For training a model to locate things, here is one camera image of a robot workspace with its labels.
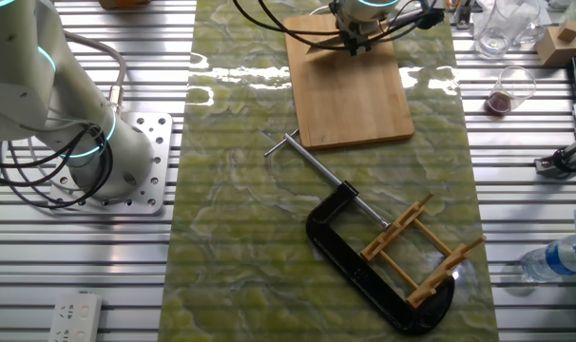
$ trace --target drinking glass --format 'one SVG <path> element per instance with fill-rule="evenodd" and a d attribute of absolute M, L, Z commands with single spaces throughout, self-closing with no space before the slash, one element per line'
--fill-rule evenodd
<path fill-rule="evenodd" d="M 506 67 L 485 101 L 485 111 L 503 117 L 533 96 L 537 85 L 530 72 L 519 66 Z"/>
<path fill-rule="evenodd" d="M 503 57 L 539 13 L 537 0 L 496 0 L 485 28 L 476 37 L 475 47 L 480 57 Z"/>

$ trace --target power outlet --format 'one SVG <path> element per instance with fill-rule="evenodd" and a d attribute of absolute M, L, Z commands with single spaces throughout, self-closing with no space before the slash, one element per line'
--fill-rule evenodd
<path fill-rule="evenodd" d="M 48 342 L 95 342 L 102 298 L 96 294 L 67 294 L 53 311 Z"/>

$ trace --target green marble mat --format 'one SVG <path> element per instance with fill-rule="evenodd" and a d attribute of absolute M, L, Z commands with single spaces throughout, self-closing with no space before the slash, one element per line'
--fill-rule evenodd
<path fill-rule="evenodd" d="M 255 1 L 243 2 L 262 18 Z M 319 3 L 270 6 L 283 19 Z M 246 23 L 228 0 L 198 1 L 194 35 L 160 341 L 414 339 L 398 334 L 309 243 L 305 219 L 335 187 L 290 146 L 262 157 L 297 127 L 283 35 Z M 482 229 L 450 26 L 416 30 L 394 46 L 413 138 L 315 155 L 387 219 L 434 191 L 421 220 L 451 248 L 469 243 Z M 360 251 L 380 227 L 353 207 L 336 230 Z M 387 252 L 416 282 L 442 257 L 413 228 Z M 373 266 L 398 293 L 410 293 L 389 266 Z M 497 340 L 484 248 L 456 271 L 447 316 L 416 340 Z"/>

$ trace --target bamboo cutting board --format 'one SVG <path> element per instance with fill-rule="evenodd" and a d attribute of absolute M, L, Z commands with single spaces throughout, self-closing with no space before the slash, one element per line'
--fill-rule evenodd
<path fill-rule="evenodd" d="M 287 18 L 288 29 L 333 31 L 332 15 Z M 312 41 L 329 36 L 306 36 Z M 392 43 L 356 57 L 347 51 L 307 54 L 309 46 L 286 35 L 298 128 L 308 148 L 408 139 L 413 120 Z"/>

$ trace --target orange object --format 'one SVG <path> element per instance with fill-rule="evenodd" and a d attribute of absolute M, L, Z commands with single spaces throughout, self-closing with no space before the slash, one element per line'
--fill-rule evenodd
<path fill-rule="evenodd" d="M 98 0 L 98 2 L 103 9 L 111 10 L 147 5 L 151 0 Z"/>

